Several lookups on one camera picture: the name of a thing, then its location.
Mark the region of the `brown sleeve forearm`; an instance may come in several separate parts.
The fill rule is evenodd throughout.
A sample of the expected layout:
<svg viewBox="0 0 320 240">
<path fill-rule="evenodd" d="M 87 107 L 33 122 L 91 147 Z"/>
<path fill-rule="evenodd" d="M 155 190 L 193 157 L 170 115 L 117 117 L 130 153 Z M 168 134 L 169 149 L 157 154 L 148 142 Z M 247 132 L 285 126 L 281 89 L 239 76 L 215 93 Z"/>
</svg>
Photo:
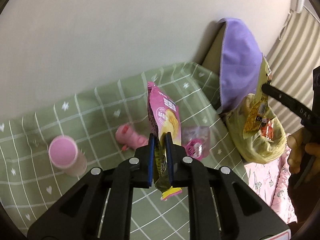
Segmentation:
<svg viewBox="0 0 320 240">
<path fill-rule="evenodd" d="M 291 176 L 289 178 L 288 195 L 297 217 L 296 222 L 288 223 L 291 233 L 294 235 L 311 215 L 319 200 L 319 172 L 313 176 L 308 182 L 303 183 L 300 187 L 294 189 L 292 175 L 296 174 L 299 168 L 289 168 Z"/>
</svg>

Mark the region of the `right hand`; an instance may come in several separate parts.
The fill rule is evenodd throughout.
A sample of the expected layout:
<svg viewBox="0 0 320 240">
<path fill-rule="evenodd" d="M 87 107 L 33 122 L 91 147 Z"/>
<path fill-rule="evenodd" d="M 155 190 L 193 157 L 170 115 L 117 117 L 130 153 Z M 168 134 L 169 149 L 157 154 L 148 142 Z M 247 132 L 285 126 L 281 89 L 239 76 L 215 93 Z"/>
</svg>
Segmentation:
<svg viewBox="0 0 320 240">
<path fill-rule="evenodd" d="M 306 128 L 300 128 L 287 138 L 287 145 L 291 149 L 287 162 L 292 174 L 300 172 L 302 157 L 305 153 L 316 158 L 306 180 L 310 180 L 319 173 L 319 144 L 311 142 L 310 139 L 311 133 Z"/>
</svg>

